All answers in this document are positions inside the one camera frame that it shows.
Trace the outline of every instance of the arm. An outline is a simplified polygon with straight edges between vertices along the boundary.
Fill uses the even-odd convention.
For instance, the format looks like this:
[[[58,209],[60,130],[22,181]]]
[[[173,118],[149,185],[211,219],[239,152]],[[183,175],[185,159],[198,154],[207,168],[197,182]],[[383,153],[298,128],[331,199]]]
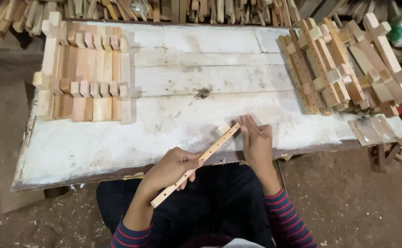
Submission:
[[[264,189],[271,233],[278,247],[316,247],[313,237],[279,183],[272,164],[270,125],[258,127],[252,116],[241,117],[244,156]]]
[[[175,184],[188,170],[201,167],[202,161],[197,160],[201,154],[193,154],[175,147],[149,170],[138,186],[123,220],[112,236],[112,248],[141,248],[147,244],[154,213],[150,202],[157,196],[160,189]],[[193,182],[195,173],[188,179]],[[177,190],[184,189],[186,184],[187,180]]]

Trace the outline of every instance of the white painted table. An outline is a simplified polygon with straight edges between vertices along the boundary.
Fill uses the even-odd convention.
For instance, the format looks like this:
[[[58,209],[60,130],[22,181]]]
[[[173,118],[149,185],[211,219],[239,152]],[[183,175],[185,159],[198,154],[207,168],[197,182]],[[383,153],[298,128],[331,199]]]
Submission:
[[[274,157],[360,146],[347,123],[357,115],[302,114],[276,41],[287,29],[99,25],[129,34],[135,123],[44,122],[33,106],[14,190],[142,175],[173,147],[207,149],[218,125],[246,113],[273,127]],[[202,88],[205,99],[196,97]],[[401,120],[388,122],[402,138]],[[241,150],[238,135],[206,164],[240,161]]]

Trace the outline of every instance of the person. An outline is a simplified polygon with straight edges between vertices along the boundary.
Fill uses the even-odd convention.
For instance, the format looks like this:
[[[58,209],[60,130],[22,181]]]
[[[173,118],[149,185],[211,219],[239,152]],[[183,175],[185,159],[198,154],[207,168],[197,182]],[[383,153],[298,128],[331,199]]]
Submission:
[[[249,166],[202,167],[202,152],[176,147],[142,180],[100,183],[97,202],[113,234],[110,247],[316,247],[272,165],[271,126],[258,127],[250,115],[240,122]],[[160,190],[189,169],[197,171],[154,209],[150,202]]]

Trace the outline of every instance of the left hand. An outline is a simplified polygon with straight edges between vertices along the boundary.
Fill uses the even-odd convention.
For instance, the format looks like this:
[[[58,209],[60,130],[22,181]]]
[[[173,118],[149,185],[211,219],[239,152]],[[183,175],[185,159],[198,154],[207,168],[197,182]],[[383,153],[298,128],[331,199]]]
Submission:
[[[181,177],[190,169],[197,169],[203,165],[204,161],[198,160],[203,154],[191,153],[179,147],[170,149],[164,157],[146,173],[141,184],[153,192],[158,192],[162,188],[169,187],[178,182]],[[195,172],[188,177],[189,181],[195,180]],[[185,180],[177,190],[186,187]]]

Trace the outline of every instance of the striped sleeve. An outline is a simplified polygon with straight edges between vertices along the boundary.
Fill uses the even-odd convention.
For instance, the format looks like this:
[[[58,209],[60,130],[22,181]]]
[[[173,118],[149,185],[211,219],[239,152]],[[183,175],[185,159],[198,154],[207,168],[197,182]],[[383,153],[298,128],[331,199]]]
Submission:
[[[271,232],[278,248],[314,248],[317,244],[302,218],[293,208],[284,189],[273,196],[265,196],[265,210],[270,222]]]
[[[152,224],[143,231],[132,231],[126,228],[120,221],[116,232],[111,239],[111,248],[142,248],[149,241]]]

